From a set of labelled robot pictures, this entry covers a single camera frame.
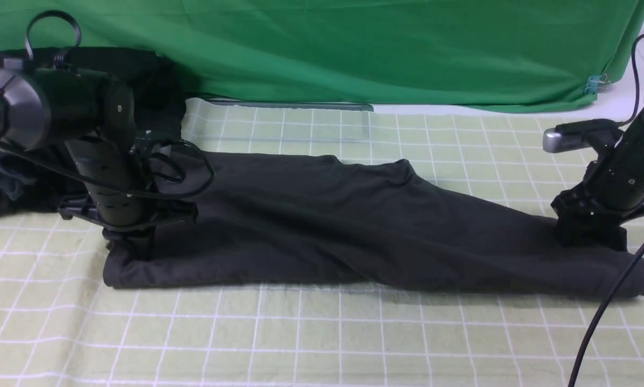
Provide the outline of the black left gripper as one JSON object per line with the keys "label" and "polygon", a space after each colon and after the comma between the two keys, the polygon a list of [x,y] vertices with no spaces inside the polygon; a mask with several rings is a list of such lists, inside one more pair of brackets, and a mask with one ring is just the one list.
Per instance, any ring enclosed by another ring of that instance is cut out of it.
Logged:
{"label": "black left gripper", "polygon": [[144,199],[135,196],[69,196],[59,215],[79,218],[103,228],[110,255],[125,253],[136,260],[152,257],[157,226],[195,223],[198,208],[182,200]]}

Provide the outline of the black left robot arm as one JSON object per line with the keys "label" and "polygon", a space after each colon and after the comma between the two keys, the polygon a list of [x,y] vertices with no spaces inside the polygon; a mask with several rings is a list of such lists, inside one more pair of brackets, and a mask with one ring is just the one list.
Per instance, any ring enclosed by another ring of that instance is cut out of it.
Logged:
{"label": "black left robot arm", "polygon": [[64,197],[58,213],[101,226],[109,247],[143,258],[157,226],[195,222],[186,198],[199,189],[160,193],[156,183],[185,180],[168,152],[185,144],[167,130],[139,130],[131,88],[111,74],[16,58],[0,67],[0,151],[84,183],[87,193]]}

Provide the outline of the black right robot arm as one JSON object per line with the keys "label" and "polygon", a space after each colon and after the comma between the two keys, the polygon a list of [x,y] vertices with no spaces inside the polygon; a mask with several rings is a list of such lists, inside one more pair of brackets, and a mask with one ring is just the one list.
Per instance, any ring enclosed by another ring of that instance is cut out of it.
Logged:
{"label": "black right robot arm", "polygon": [[597,153],[582,181],[552,201],[556,239],[565,246],[594,242],[624,252],[622,226],[644,217],[644,105],[626,130],[610,119],[559,124],[545,130],[542,147],[551,154],[585,148]]}

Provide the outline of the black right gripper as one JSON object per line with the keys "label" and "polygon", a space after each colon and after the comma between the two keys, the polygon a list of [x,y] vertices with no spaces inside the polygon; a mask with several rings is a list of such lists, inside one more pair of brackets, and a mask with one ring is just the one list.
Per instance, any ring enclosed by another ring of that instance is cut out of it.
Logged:
{"label": "black right gripper", "polygon": [[591,190],[580,183],[561,191],[551,206],[557,215],[554,235],[562,245],[596,243],[626,252],[627,231],[622,225],[644,217],[644,187],[610,183]]}

